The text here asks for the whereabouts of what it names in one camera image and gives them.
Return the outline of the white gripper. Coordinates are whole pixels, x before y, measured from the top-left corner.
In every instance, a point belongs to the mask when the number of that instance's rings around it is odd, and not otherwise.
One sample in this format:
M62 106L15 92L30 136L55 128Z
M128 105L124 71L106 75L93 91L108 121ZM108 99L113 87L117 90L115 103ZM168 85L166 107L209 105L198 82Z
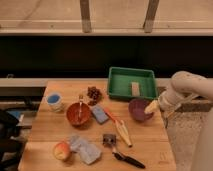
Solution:
M173 110L176 106L176 93L173 91L163 91L157 100L153 100L144 110L145 114L151 114L159 109L164 111Z

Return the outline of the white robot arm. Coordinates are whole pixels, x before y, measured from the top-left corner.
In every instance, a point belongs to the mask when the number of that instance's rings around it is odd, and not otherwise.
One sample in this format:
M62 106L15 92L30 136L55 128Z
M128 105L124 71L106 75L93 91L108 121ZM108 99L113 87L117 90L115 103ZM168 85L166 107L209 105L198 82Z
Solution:
M197 97L213 103L213 79L187 71L172 75L166 90L145 109L146 115L162 110L170 116L182 104ZM213 107L208 112L201 128L190 171L213 171Z

